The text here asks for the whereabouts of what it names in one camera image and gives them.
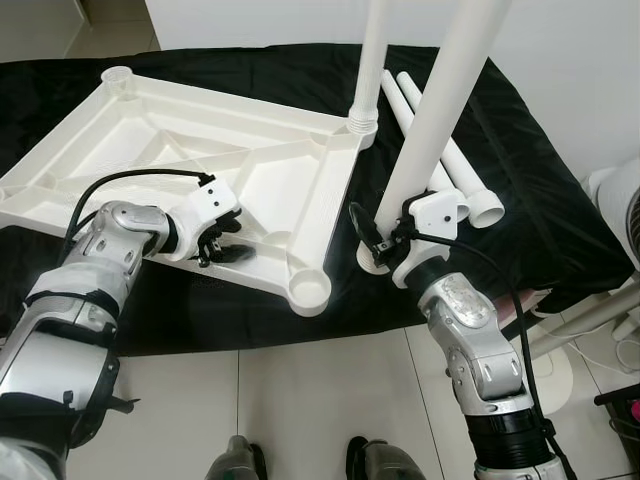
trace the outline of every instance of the white tile floor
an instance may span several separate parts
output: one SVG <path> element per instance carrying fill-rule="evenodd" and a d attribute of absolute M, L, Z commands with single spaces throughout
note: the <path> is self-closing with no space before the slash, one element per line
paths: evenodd
<path fill-rule="evenodd" d="M 92 29 L 70 57 L 159 50 L 143 0 L 88 0 Z M 593 300 L 565 313 L 565 320 Z M 545 321 L 551 328 L 561 316 Z M 577 341 L 617 365 L 602 329 Z M 581 480 L 638 478 L 593 397 L 633 379 L 587 364 L 567 348 L 569 403 L 552 415 Z M 70 480 L 203 478 L 236 432 L 261 443 L 274 480 L 342 480 L 348 440 L 382 437 L 406 449 L 432 479 L 471 478 L 473 450 L 426 327 L 243 352 L 123 359 L 133 414 L 109 413 L 98 436 L 70 455 Z"/>

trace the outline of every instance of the white plastic tube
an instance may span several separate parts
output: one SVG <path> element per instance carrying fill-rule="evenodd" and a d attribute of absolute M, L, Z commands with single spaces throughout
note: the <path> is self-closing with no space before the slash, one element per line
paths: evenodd
<path fill-rule="evenodd" d="M 409 105 L 417 110 L 422 94 L 407 72 L 398 74 L 398 84 Z M 471 225 L 476 228 L 489 227 L 504 216 L 504 205 L 494 192 L 487 189 L 453 138 L 447 141 L 442 162 L 455 186 L 467 197 Z"/>
<path fill-rule="evenodd" d="M 589 333 L 619 315 L 640 305 L 640 287 L 633 283 L 596 306 L 577 316 L 573 320 L 549 332 L 549 335 L 531 342 L 531 358 L 536 359 L 545 353 L 569 343 L 575 337 Z"/>
<path fill-rule="evenodd" d="M 387 18 L 390 0 L 372 0 L 353 105 L 349 110 L 347 127 L 358 135 L 365 135 L 363 148 L 373 143 L 378 130 L 378 95 L 384 60 L 387 56 Z"/>
<path fill-rule="evenodd" d="M 624 340 L 637 329 L 640 328 L 640 308 L 634 308 L 629 312 L 629 316 L 618 325 L 613 332 L 611 332 L 611 337 L 619 342 Z"/>
<path fill-rule="evenodd" d="M 376 213 L 383 237 L 394 229 L 402 203 L 425 190 L 510 5 L 511 0 L 462 0 Z M 367 269 L 365 263 L 360 265 Z"/>
<path fill-rule="evenodd" d="M 402 134 L 406 137 L 409 127 L 411 126 L 411 122 L 413 122 L 413 111 L 407 103 L 407 100 L 405 100 L 402 95 L 398 84 L 393 79 L 389 70 L 385 70 L 382 73 L 382 90 L 391 105 L 393 114 L 398 120 L 398 125 L 400 125 Z M 435 192 L 441 192 L 443 190 L 453 192 L 456 195 L 458 202 L 458 222 L 467 218 L 469 215 L 467 199 L 464 194 L 453 185 L 453 182 L 440 162 L 436 165 L 428 185 L 429 190 L 433 190 Z"/>

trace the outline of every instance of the cable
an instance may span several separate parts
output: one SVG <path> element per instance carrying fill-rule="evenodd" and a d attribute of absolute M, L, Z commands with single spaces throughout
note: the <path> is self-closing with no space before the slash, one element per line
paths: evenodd
<path fill-rule="evenodd" d="M 634 442 L 640 442 L 640 440 L 637 437 L 632 437 L 631 435 L 627 435 L 626 433 L 621 432 L 620 430 L 618 430 L 618 428 L 616 427 L 616 423 L 624 425 L 625 427 L 631 428 L 633 430 L 640 430 L 640 427 L 638 425 L 634 425 L 633 423 L 627 422 L 626 420 L 623 420 L 621 418 L 614 417 L 614 418 L 609 419 L 609 426 L 611 427 L 611 430 L 616 432 L 618 434 L 618 436 L 620 436 L 620 438 L 626 438 L 626 439 L 632 440 Z"/>
<path fill-rule="evenodd" d="M 447 245 L 449 247 L 458 248 L 460 250 L 464 250 L 468 253 L 475 255 L 476 257 L 482 259 L 485 263 L 487 263 L 500 277 L 500 279 L 504 282 L 509 290 L 509 294 L 511 296 L 511 300 L 513 301 L 513 306 L 516 311 L 516 317 L 518 318 L 518 325 L 520 330 L 520 340 L 522 343 L 522 359 L 524 362 L 524 369 L 527 374 L 527 383 L 529 385 L 529 393 L 531 395 L 531 399 L 533 400 L 533 410 L 536 413 L 536 417 L 540 422 L 540 428 L 542 428 L 545 432 L 545 437 L 549 445 L 551 445 L 552 450 L 558 456 L 560 461 L 562 462 L 562 466 L 564 467 L 565 473 L 570 480 L 577 480 L 577 476 L 571 465 L 569 464 L 569 459 L 564 454 L 558 442 L 553 438 L 553 426 L 550 420 L 544 418 L 544 414 L 542 413 L 542 407 L 540 406 L 540 397 L 538 396 L 538 388 L 536 386 L 535 377 L 533 374 L 533 365 L 531 362 L 531 351 L 529 349 L 529 336 L 527 335 L 527 326 L 524 319 L 524 311 L 522 310 L 522 303 L 520 302 L 520 297 L 518 296 L 518 292 L 516 288 L 511 283 L 511 280 L 507 276 L 507 274 L 500 268 L 500 266 L 488 255 L 482 253 L 480 250 L 477 250 L 470 245 L 459 242 L 457 240 L 450 240 L 448 238 L 436 237 L 434 235 L 426 235 L 424 233 L 420 233 L 417 230 L 413 230 L 411 232 L 411 238 L 417 240 L 423 240 L 425 242 L 438 243 L 440 245 Z"/>
<path fill-rule="evenodd" d="M 576 333 L 574 335 L 553 335 L 552 333 L 549 333 L 549 332 L 544 332 L 544 333 L 545 335 L 549 335 L 550 337 L 553 337 L 553 338 L 577 338 L 577 337 L 582 337 L 583 335 L 591 335 L 592 333 L 596 333 L 598 330 L 602 329 L 603 327 L 606 327 L 607 325 L 608 323 L 603 323 L 602 325 L 594 328 L 593 330 L 588 330 L 582 333 Z"/>
<path fill-rule="evenodd" d="M 634 373 L 640 372 L 640 368 L 634 367 L 633 365 L 630 365 L 629 363 L 627 363 L 626 360 L 622 359 L 622 354 L 620 353 L 620 347 L 625 343 L 630 343 L 631 345 L 636 345 L 640 347 L 640 342 L 636 342 L 635 340 L 631 340 L 630 338 L 625 338 L 623 340 L 620 340 L 618 343 L 616 343 L 616 358 L 618 359 L 618 362 L 620 362 L 620 365 L 622 365 L 624 368 L 626 368 L 630 372 L 634 372 Z"/>
<path fill-rule="evenodd" d="M 67 253 L 69 253 L 71 242 L 73 241 L 73 236 L 75 235 L 75 233 L 79 231 L 76 224 L 78 222 L 78 219 L 80 218 L 80 214 L 82 213 L 82 209 L 84 208 L 84 205 L 87 203 L 87 200 L 89 200 L 89 197 L 93 194 L 93 192 L 95 192 L 98 188 L 100 188 L 105 183 L 111 182 L 113 180 L 118 180 L 120 178 L 127 178 L 127 177 L 136 177 L 141 175 L 179 175 L 183 177 L 196 177 L 200 179 L 201 185 L 215 178 L 211 175 L 207 175 L 206 173 L 192 172 L 190 170 L 175 170 L 170 168 L 149 168 L 149 169 L 143 169 L 143 170 L 129 170 L 126 172 L 113 173 L 111 175 L 107 175 L 106 177 L 102 177 L 99 180 L 96 180 L 94 183 L 92 183 L 89 186 L 89 188 L 87 188 L 84 191 L 84 193 L 78 200 L 78 203 L 76 204 L 73 210 L 73 213 L 71 214 L 71 219 L 69 220 L 69 226 L 67 227 L 67 232 L 65 233 L 64 241 L 62 243 L 62 249 L 60 250 L 60 256 L 58 257 L 58 266 L 62 265 L 62 262 L 67 256 Z"/>
<path fill-rule="evenodd" d="M 630 374 L 630 373 L 625 373 L 625 372 L 623 372 L 622 370 L 619 370 L 619 369 L 617 369 L 617 368 L 615 368 L 615 367 L 610 367 L 609 365 L 605 365 L 605 364 L 603 364 L 603 363 L 596 362 L 596 361 L 595 361 L 595 360 L 593 360 L 592 358 L 589 358 L 587 355 L 585 355 L 584 353 L 582 353 L 582 352 L 580 351 L 580 349 L 579 349 L 578 347 L 576 347 L 575 345 L 572 345 L 572 344 L 570 344 L 570 343 L 567 343 L 566 345 L 567 345 L 568 347 L 572 348 L 572 349 L 573 349 L 573 350 L 574 350 L 578 355 L 580 355 L 582 358 L 584 358 L 584 359 L 585 359 L 587 362 L 589 362 L 589 363 L 593 363 L 594 365 L 597 365 L 598 367 L 605 368 L 605 369 L 607 369 L 607 370 L 611 370 L 612 372 L 619 373 L 620 375 L 624 375 L 624 376 L 626 376 L 626 377 L 636 378 L 636 375 L 632 375 L 632 374 Z"/>
<path fill-rule="evenodd" d="M 91 212 L 89 215 L 87 215 L 86 217 L 84 217 L 80 223 L 78 223 L 78 225 L 76 225 L 76 227 L 73 229 L 73 231 L 71 232 L 71 238 L 75 237 L 78 232 L 80 230 L 82 230 L 84 228 L 84 226 L 89 223 L 91 220 L 93 220 L 95 218 L 95 216 L 98 214 L 98 211 L 95 210 L 93 212 Z"/>

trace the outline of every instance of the black cable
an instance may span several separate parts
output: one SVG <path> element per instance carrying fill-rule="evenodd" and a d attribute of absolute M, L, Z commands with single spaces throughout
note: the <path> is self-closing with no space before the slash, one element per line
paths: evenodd
<path fill-rule="evenodd" d="M 73 229 L 73 231 L 71 232 L 71 238 L 75 237 L 78 232 L 80 230 L 82 230 L 84 228 L 84 226 L 89 223 L 91 220 L 93 220 L 95 218 L 95 216 L 97 215 L 98 211 L 94 210 L 93 212 L 91 212 L 89 215 L 87 215 L 86 217 L 84 217 L 80 223 L 78 223 L 78 225 L 76 225 L 76 227 Z"/>
<path fill-rule="evenodd" d="M 140 175 L 180 175 L 183 177 L 196 177 L 200 179 L 201 184 L 206 183 L 214 178 L 210 175 L 207 175 L 206 173 L 192 172 L 189 170 L 175 170 L 171 168 L 148 168 L 143 170 L 129 170 L 126 172 L 113 173 L 111 175 L 107 175 L 106 177 L 102 177 L 99 180 L 96 180 L 89 186 L 89 188 L 85 190 L 73 210 L 73 214 L 71 215 L 71 219 L 69 220 L 69 226 L 67 227 L 67 232 L 64 236 L 62 250 L 60 251 L 60 256 L 58 257 L 58 266 L 62 265 L 62 262 L 64 262 L 65 257 L 69 253 L 71 242 L 73 241 L 73 236 L 79 231 L 76 224 L 78 222 L 78 219 L 80 218 L 80 214 L 82 213 L 84 205 L 87 203 L 87 200 L 89 200 L 89 197 L 93 194 L 93 192 L 95 192 L 105 183 L 111 182 L 112 180 L 118 180 L 120 178 L 127 177 L 136 177 Z"/>
<path fill-rule="evenodd" d="M 513 306 L 516 311 L 516 316 L 518 318 L 518 324 L 520 327 L 520 341 L 522 343 L 522 359 L 524 362 L 524 369 L 527 374 L 527 383 L 529 385 L 529 393 L 531 394 L 531 398 L 533 400 L 533 409 L 538 417 L 541 428 L 546 432 L 545 437 L 551 445 L 554 453 L 560 458 L 562 462 L 562 466 L 564 467 L 565 473 L 569 480 L 577 480 L 577 476 L 571 465 L 569 464 L 569 460 L 567 456 L 564 454 L 558 442 L 553 438 L 553 427 L 550 420 L 544 418 L 544 414 L 542 413 L 542 407 L 540 406 L 540 398 L 538 397 L 538 388 L 536 386 L 536 381 L 533 375 L 533 365 L 531 363 L 531 350 L 529 349 L 529 338 L 527 334 L 527 326 L 524 318 L 524 311 L 522 309 L 522 303 L 520 303 L 520 297 L 518 296 L 518 292 L 514 287 L 511 280 L 507 274 L 500 268 L 500 266 L 488 255 L 482 253 L 480 250 L 477 250 L 465 243 L 459 242 L 457 240 L 450 240 L 448 238 L 436 237 L 434 235 L 426 235 L 424 233 L 420 233 L 418 231 L 413 231 L 411 234 L 411 238 L 416 240 L 423 240 L 425 242 L 438 243 L 441 245 L 447 245 L 449 247 L 459 248 L 460 250 L 464 250 L 469 252 L 478 258 L 482 259 L 485 263 L 487 263 L 491 268 L 498 274 L 500 279 L 504 282 L 509 290 L 509 294 L 511 296 L 511 300 L 513 301 Z"/>

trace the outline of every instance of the black cloth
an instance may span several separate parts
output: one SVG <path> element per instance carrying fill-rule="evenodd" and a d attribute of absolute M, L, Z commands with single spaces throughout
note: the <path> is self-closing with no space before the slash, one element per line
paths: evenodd
<path fill-rule="evenodd" d="M 423 87 L 434 48 L 390 47 L 387 68 Z M 127 65 L 138 75 L 347 116 L 360 47 L 291 45 L 265 49 L 177 50 L 91 60 L 0 65 L 0 174 L 6 173 L 99 84 Z M 374 213 L 403 137 L 384 98 L 379 132 L 360 154 L 325 270 L 333 283 L 326 311 L 295 315 L 275 295 L 145 262 L 121 317 L 120 353 L 251 348 L 374 333 L 422 323 L 414 299 L 390 278 L 363 273 L 346 211 Z M 543 311 L 619 286 L 632 271 L 616 238 L 558 157 L 515 88 L 488 61 L 454 132 L 487 186 L 506 207 L 495 226 L 460 224 L 458 239 L 493 257 L 518 288 L 553 288 Z M 0 231 L 0 323 L 14 322 L 39 274 L 54 266 L 60 241 L 9 227 Z M 453 251 L 450 264 L 490 297 L 506 292 L 491 270 Z"/>

